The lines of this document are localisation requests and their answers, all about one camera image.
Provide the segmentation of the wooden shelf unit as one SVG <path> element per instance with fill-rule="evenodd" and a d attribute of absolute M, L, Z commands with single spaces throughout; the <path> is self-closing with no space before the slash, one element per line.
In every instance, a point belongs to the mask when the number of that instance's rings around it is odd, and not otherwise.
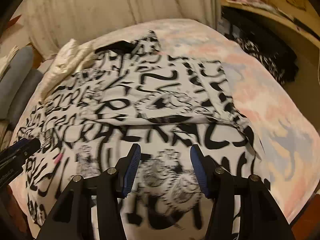
<path fill-rule="evenodd" d="M 267 0 L 267 5 L 221 0 L 226 7 L 233 7 L 275 20 L 319 47 L 319 14 L 309 0 Z"/>

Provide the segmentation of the beige curtain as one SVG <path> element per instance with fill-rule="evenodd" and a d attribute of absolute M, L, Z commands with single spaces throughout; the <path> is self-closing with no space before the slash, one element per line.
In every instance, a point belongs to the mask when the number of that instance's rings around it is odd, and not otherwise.
<path fill-rule="evenodd" d="M 33 46 L 45 58 L 70 39 L 85 43 L 135 24 L 167 18 L 196 20 L 212 28 L 221 0 L 23 0 L 22 17 Z"/>

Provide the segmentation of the folded white puffer jacket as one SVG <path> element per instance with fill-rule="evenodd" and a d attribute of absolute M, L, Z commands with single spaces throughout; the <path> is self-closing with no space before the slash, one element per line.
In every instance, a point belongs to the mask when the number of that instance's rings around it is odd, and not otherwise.
<path fill-rule="evenodd" d="M 77 40 L 70 39 L 57 53 L 38 85 L 39 101 L 44 102 L 49 92 L 69 75 L 91 67 L 95 59 L 93 42 L 79 45 Z"/>

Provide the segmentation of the black white patterned clothes pile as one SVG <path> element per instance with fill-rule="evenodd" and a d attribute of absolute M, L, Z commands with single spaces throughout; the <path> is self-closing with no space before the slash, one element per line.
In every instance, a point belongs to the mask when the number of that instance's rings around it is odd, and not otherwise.
<path fill-rule="evenodd" d="M 256 58 L 280 85 L 295 81 L 299 70 L 296 57 L 270 52 L 245 37 L 237 37 L 234 41 L 245 53 Z"/>

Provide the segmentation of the black white graffiti print garment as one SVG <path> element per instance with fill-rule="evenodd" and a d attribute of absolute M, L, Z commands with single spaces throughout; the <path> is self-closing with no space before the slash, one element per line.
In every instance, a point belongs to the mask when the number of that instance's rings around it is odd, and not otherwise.
<path fill-rule="evenodd" d="M 128 239 L 204 238 L 212 205 L 193 172 L 194 144 L 234 176 L 270 178 L 221 62 L 167 55 L 153 31 L 98 49 L 91 68 L 35 102 L 17 136 L 41 142 L 23 174 L 33 236 L 74 175 L 101 174 L 134 143 L 142 157 L 120 202 Z"/>

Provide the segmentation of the grey upholstered chair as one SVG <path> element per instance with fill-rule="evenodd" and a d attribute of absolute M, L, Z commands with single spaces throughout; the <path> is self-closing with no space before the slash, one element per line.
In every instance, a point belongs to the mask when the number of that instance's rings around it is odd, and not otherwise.
<path fill-rule="evenodd" d="M 43 74 L 33 68 L 34 51 L 26 46 L 17 51 L 1 77 L 1 120 L 14 130 Z"/>

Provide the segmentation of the pastel tie-dye bed blanket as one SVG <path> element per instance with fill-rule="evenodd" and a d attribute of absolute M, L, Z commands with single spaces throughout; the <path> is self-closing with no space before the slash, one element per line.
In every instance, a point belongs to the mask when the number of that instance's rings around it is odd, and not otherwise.
<path fill-rule="evenodd" d="M 193 20 L 157 20 L 120 29 L 93 42 L 94 53 L 131 42 L 153 31 L 161 52 L 172 57 L 219 60 L 225 71 L 237 110 L 253 125 L 264 150 L 263 163 L 270 178 L 264 182 L 288 222 L 294 220 L 311 197 L 319 181 L 319 135 L 289 95 L 253 57 L 217 31 Z M 39 100 L 38 88 L 31 97 L 12 136 Z M 11 188 L 27 216 L 24 168 Z"/>

